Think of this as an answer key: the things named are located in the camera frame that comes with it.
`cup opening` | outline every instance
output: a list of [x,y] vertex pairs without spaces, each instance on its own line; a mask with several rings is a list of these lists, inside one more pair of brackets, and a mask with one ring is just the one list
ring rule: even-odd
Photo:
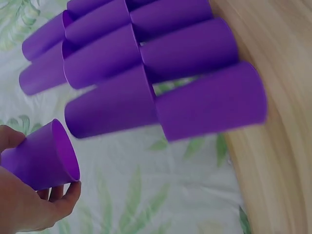
[[73,181],[79,181],[80,170],[76,154],[72,143],[62,126],[62,124],[54,119],[52,121],[52,134],[55,140],[58,157],[69,177]]
[[74,22],[74,20],[70,16],[70,13],[67,10],[63,12],[62,20],[63,20],[64,29],[67,28],[72,22]]

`green leaf pattern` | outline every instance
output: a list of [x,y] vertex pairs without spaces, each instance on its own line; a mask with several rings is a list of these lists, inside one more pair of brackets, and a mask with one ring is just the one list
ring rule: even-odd
[[36,30],[38,1],[10,0],[0,8],[0,51],[9,51]]
[[113,224],[113,205],[104,177],[98,172],[97,191],[100,199],[102,223],[100,234],[110,234]]
[[168,141],[163,136],[160,140],[156,141],[153,145],[151,145],[149,150],[158,151],[158,150],[164,150],[167,147],[168,147]]
[[81,233],[92,234],[94,232],[92,213],[91,213],[90,208],[82,202],[79,207],[79,219],[80,219]]
[[226,145],[223,134],[218,134],[216,139],[216,150],[217,150],[217,165],[221,167],[226,159],[228,147]]
[[125,228],[130,224],[134,218],[137,208],[141,200],[141,190],[142,190],[142,181],[141,181],[141,172],[138,167],[134,173],[127,192],[126,206],[123,214],[119,220],[119,231],[124,232]]
[[191,139],[184,153],[184,158],[189,159],[192,156],[194,156],[202,148],[204,143],[205,143],[204,137],[197,137]]
[[58,222],[58,233],[71,234],[70,225],[66,218]]
[[239,220],[240,226],[242,227],[244,234],[252,234],[248,217],[241,207],[239,207]]
[[[100,172],[98,172],[97,175],[99,178],[97,188],[103,217],[100,233],[111,234],[113,233],[112,200],[104,177],[101,176]],[[119,226],[114,234],[137,234],[140,230],[145,228],[164,204],[168,196],[169,187],[169,183],[165,183],[160,188],[159,192],[150,199],[147,207],[138,213],[142,193],[142,178],[140,168],[138,167],[130,179],[124,211],[120,216]],[[169,227],[170,224],[165,223],[160,225],[157,231],[159,234],[166,234]]]
[[36,123],[32,128],[30,129],[30,119],[27,115],[21,115],[17,119],[16,118],[10,118],[5,125],[8,125],[9,127],[13,128],[16,131],[22,132],[25,135],[29,135],[33,133],[34,131],[38,130],[42,127],[40,123]]

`wooden surface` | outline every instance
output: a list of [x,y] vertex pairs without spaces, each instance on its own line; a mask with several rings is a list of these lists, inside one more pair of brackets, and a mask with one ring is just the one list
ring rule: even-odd
[[260,72],[264,126],[226,134],[253,234],[312,234],[312,0],[211,0]]

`hand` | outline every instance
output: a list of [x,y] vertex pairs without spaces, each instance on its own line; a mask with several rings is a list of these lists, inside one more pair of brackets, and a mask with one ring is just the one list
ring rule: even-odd
[[[0,125],[0,153],[17,147],[25,135]],[[63,186],[34,191],[0,166],[0,230],[2,234],[42,231],[71,214],[80,197],[81,183],[72,183],[63,195]]]

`plastic cup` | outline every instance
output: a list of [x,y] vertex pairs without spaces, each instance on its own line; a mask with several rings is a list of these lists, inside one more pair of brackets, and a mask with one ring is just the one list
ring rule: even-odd
[[28,135],[15,149],[2,154],[2,167],[34,190],[79,181],[76,155],[62,124],[52,122]]
[[82,47],[131,22],[125,0],[113,0],[66,28],[66,38]]
[[258,72],[241,62],[156,99],[168,141],[263,123],[267,99]]
[[68,83],[81,89],[122,73],[142,61],[128,24],[81,48],[64,61]]
[[110,1],[111,0],[70,0],[67,2],[67,10],[74,19],[78,19]]
[[127,4],[130,10],[137,9],[141,6],[147,5],[156,0],[127,0]]
[[35,31],[22,44],[25,58],[33,61],[65,39],[65,28],[73,22],[68,11],[63,11]]
[[211,72],[238,62],[227,23],[207,20],[152,40],[140,48],[151,83]]
[[73,51],[69,43],[62,41],[30,64],[19,75],[19,85],[24,93],[34,95],[66,83],[63,63]]
[[136,66],[69,102],[66,124],[77,138],[155,124],[154,99],[143,65]]
[[[112,0],[70,0],[67,2],[67,10],[71,13],[74,19],[78,19],[110,1]],[[153,1],[155,0],[126,0],[127,5],[131,10]]]
[[207,0],[157,0],[130,15],[139,42],[213,18]]

